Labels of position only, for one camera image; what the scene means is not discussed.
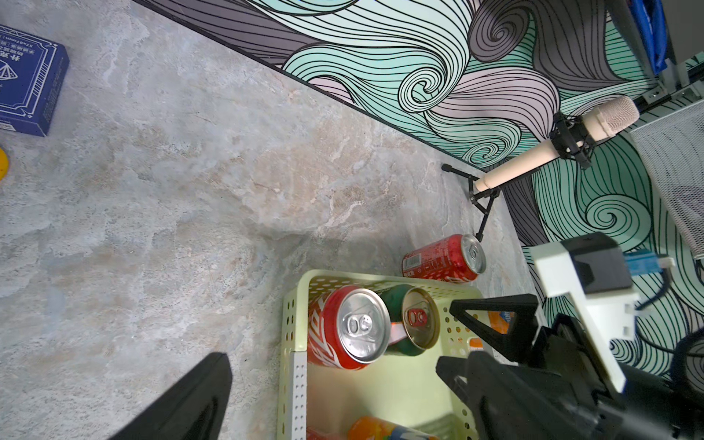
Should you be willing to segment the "orange soda can back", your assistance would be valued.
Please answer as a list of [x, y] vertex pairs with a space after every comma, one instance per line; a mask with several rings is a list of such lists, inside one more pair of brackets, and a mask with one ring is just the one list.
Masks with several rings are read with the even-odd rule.
[[[489, 327], [501, 335], [507, 335], [510, 331], [511, 324], [515, 318], [515, 312], [508, 311], [487, 311], [486, 313]], [[469, 349], [471, 351], [487, 351], [492, 349], [489, 342], [486, 342], [480, 337], [469, 339]]]

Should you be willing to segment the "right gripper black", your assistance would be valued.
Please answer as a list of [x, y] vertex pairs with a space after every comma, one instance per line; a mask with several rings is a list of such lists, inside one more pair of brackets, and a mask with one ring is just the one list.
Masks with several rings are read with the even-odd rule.
[[[538, 333], [538, 299], [532, 294], [454, 300], [449, 312], [485, 345], [512, 362], [557, 375], [566, 398], [553, 399], [588, 439], [702, 439], [703, 393], [689, 379], [688, 362], [703, 359], [703, 332], [680, 340], [669, 377], [621, 364], [626, 384], [617, 392], [606, 378], [585, 329], [557, 316]], [[442, 356], [436, 375], [456, 396], [469, 396], [467, 361]]]

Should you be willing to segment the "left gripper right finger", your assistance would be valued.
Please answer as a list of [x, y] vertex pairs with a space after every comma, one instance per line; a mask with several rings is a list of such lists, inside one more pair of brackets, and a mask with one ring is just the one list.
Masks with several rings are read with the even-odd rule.
[[514, 368], [484, 352], [466, 363], [467, 406], [481, 439], [586, 439], [553, 403], [523, 381]]

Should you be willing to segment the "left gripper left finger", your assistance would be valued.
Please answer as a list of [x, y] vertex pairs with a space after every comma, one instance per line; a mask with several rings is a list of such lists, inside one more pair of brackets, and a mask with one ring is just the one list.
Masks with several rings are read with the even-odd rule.
[[232, 381], [227, 354], [210, 353], [113, 438], [216, 439]]

